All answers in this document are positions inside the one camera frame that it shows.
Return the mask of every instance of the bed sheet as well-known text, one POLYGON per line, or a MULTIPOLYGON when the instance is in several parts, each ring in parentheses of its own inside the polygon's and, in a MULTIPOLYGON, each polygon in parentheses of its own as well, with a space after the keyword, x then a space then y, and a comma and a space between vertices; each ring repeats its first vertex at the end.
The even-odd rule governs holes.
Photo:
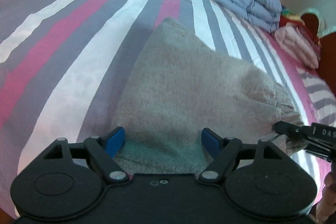
MULTIPOLYGON (((212 50, 266 72, 288 90, 304 123, 314 121, 295 66, 284 62, 274 40, 211 0, 0 0, 4 211, 15 217, 11 182, 52 141, 81 142, 107 132, 137 56, 166 17, 212 50)), ((301 151, 293 159, 321 189, 316 158, 301 151)))

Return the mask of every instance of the bed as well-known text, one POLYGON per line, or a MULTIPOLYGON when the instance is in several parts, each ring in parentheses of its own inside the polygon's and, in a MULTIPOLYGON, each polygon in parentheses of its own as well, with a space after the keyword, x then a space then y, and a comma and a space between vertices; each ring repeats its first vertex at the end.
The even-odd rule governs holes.
MULTIPOLYGON (((209 48, 266 72, 287 89, 303 122, 316 122, 306 69, 212 0, 0 0, 1 209, 16 217, 11 182, 56 138, 81 142, 107 133, 137 56, 166 17, 209 48)), ((333 61, 323 55, 333 46, 325 44, 318 73, 334 83, 327 70, 333 61)), ((315 179, 318 200, 330 166, 304 151, 292 158, 315 179)))

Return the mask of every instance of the human hand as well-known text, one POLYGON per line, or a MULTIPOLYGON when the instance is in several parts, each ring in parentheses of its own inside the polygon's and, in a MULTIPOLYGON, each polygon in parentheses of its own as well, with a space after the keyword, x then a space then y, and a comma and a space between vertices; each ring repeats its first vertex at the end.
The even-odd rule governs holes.
POLYGON ((336 188, 334 189, 332 186, 334 179, 331 172, 325 177, 324 184, 322 199, 316 207, 316 220, 318 223, 323 223, 336 212, 336 188))

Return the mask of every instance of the pink folded cloth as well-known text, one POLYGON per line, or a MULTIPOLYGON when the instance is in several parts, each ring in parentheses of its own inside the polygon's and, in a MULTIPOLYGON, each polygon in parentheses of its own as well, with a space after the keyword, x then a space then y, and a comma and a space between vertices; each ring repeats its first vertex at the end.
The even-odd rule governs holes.
POLYGON ((317 69, 320 60, 320 46, 317 45, 304 28, 286 25, 273 34, 280 47, 290 56, 310 69, 317 69))

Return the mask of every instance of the headboard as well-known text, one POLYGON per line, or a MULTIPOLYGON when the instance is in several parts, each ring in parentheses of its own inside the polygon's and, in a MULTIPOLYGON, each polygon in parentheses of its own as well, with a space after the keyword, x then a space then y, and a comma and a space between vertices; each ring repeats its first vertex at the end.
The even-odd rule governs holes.
MULTIPOLYGON (((313 34, 318 33, 320 22, 315 14, 303 14, 301 18, 313 34)), ((316 71, 336 95, 336 31, 320 37, 320 43, 321 60, 316 71)))

